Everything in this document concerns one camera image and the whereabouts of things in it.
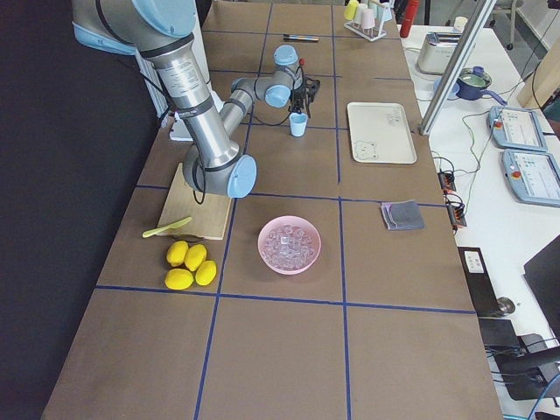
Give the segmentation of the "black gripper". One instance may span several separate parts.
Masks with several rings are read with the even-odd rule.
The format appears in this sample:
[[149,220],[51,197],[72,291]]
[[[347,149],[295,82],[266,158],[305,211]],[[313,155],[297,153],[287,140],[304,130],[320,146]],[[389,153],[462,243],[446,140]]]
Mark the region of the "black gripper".
[[314,102],[315,96],[320,90],[320,85],[320,80],[304,76],[300,86],[291,91],[290,112],[300,115],[301,109],[305,109],[308,118],[312,118],[310,105]]

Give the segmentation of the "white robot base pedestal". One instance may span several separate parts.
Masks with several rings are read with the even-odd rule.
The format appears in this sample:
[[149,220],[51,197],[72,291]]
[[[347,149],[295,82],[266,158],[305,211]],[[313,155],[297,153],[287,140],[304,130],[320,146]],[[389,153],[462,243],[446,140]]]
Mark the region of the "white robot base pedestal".
[[175,123],[171,126],[170,139],[195,141],[189,132],[200,134],[204,127],[212,128],[218,121],[203,42],[199,40],[200,25],[209,12],[209,1],[177,3],[189,18],[195,18],[195,32],[179,38],[158,51],[157,74],[162,77],[169,91]]

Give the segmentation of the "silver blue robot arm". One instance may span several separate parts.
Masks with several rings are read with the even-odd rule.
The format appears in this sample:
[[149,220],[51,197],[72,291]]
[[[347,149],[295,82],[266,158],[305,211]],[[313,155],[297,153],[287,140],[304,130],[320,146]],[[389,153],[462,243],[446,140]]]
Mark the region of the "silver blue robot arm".
[[84,46],[123,55],[139,53],[164,83],[171,106],[185,124],[193,146],[183,175],[195,191],[229,198],[247,196],[257,175],[256,161],[231,140],[255,102],[308,113],[320,82],[305,75],[291,45],[274,52],[271,76],[235,80],[217,108],[193,53],[198,13],[193,1],[74,1],[73,28]]

